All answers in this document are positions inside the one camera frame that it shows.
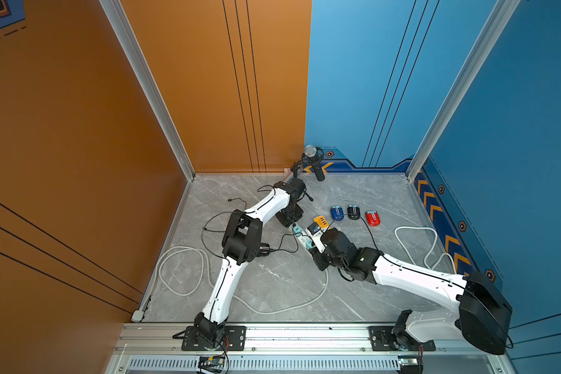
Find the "teal charger white strip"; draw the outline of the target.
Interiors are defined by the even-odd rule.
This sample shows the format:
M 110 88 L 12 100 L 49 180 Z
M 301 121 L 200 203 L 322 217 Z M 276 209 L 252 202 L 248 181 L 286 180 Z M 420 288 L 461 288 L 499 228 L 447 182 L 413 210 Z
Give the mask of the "teal charger white strip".
M 310 249 L 312 247 L 311 239 L 307 235 L 299 235 L 298 240 L 305 249 Z

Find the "yellow power strip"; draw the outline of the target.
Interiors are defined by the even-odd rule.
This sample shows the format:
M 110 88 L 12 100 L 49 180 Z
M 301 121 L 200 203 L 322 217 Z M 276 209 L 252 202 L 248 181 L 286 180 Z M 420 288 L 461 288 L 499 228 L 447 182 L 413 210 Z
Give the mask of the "yellow power strip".
M 315 217 L 313 221 L 319 226 L 321 230 L 325 230 L 330 226 L 329 222 L 323 215 Z

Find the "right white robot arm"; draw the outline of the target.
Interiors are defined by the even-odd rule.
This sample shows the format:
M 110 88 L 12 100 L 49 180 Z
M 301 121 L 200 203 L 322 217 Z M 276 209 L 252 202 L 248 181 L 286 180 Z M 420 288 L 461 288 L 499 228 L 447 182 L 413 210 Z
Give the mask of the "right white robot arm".
M 431 312 L 402 311 L 383 339 L 393 349 L 419 351 L 435 340 L 467 341 L 492 355 L 514 347 L 513 308 L 478 271 L 448 274 L 406 263 L 376 248 L 357 247 L 336 228 L 308 234 L 305 248 L 321 271 L 332 266 L 348 281 L 399 288 L 440 305 Z

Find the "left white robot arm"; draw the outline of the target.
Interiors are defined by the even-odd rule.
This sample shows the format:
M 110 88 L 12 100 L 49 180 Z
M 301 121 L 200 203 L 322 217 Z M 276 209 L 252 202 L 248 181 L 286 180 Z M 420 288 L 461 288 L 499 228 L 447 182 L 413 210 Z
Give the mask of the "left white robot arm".
M 300 178 L 277 182 L 260 202 L 231 213 L 221 240 L 223 260 L 218 278 L 207 304 L 194 319 L 193 331 L 204 347 L 215 349 L 223 341 L 231 301 L 242 273 L 260 251 L 263 227 L 272 218 L 284 226 L 301 219 L 298 202 L 305 190 Z

